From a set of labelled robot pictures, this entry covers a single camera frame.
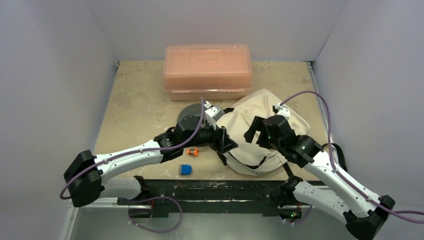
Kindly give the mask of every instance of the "canvas bag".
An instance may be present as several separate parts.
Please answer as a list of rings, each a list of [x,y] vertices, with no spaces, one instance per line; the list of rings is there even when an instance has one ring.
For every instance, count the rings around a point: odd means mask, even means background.
[[[256,141],[259,132],[255,134],[252,143],[247,143],[243,135],[249,129],[255,116],[268,118],[273,116],[273,105],[282,101],[267,89],[255,91],[236,103],[230,108],[233,111],[224,114],[216,123],[219,127],[226,127],[229,137],[238,144],[224,156],[226,163],[234,171],[251,176],[263,176],[281,167],[287,162],[278,151],[259,147]],[[291,128],[297,135],[307,135],[311,129],[309,124],[290,107],[284,105],[290,111],[288,120]]]

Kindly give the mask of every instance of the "orange object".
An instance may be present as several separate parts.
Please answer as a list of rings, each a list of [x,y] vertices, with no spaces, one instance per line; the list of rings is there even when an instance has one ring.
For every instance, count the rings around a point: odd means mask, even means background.
[[[243,44],[175,45],[165,53],[163,78],[171,100],[241,99],[252,86],[249,48]]]
[[[197,148],[193,148],[193,149],[189,149],[189,150],[187,150],[187,154],[188,155],[194,155],[194,156],[198,156],[198,149]]]

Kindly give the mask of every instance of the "gray floor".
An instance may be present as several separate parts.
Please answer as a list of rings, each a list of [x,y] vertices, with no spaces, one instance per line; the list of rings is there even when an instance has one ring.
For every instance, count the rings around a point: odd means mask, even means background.
[[[353,240],[345,226],[314,208],[308,219],[295,226],[283,225],[278,217],[260,214],[185,213],[179,228],[166,234],[145,231],[128,224],[126,208],[80,208],[72,240]],[[178,214],[152,218],[146,227],[172,227]]]

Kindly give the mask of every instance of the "table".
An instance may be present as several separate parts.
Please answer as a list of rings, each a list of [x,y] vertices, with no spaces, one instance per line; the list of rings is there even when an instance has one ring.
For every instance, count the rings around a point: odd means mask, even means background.
[[[119,63],[115,82],[95,145],[95,154],[117,152],[141,145],[176,124],[186,106],[200,101],[171,101],[164,90],[163,61],[123,60]],[[305,62],[254,61],[252,92],[268,89],[281,100],[304,90],[314,91]],[[215,100],[223,109],[237,100]],[[309,135],[320,144],[327,142],[326,130],[318,100],[313,94],[302,94],[287,105],[310,125]],[[192,174],[179,175],[181,164],[192,166]],[[296,176],[306,181],[318,179],[297,165],[288,163]],[[286,180],[282,167],[268,175],[254,177],[238,174],[224,166],[215,152],[202,147],[198,157],[183,154],[161,164],[133,169],[119,177],[143,176],[145,179],[189,180]]]

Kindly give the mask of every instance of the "wooden table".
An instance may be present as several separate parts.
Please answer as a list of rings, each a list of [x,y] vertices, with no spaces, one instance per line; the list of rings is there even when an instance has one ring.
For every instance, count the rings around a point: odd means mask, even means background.
[[[177,116],[186,106],[199,101],[171,101],[164,90],[163,61],[121,61],[101,124],[94,152],[112,153],[141,145],[176,125]],[[268,89],[281,100],[304,90],[315,90],[305,62],[254,61],[252,92]],[[223,109],[236,100],[211,101]],[[302,94],[287,103],[310,125],[309,135],[320,144],[327,142],[323,117],[317,98]],[[179,175],[181,164],[192,166],[192,174]],[[293,173],[304,180],[315,176],[289,163]],[[140,167],[120,175],[129,178],[192,180],[285,180],[282,167],[262,177],[234,172],[224,166],[215,152],[202,147],[198,157],[183,154],[165,163]]]

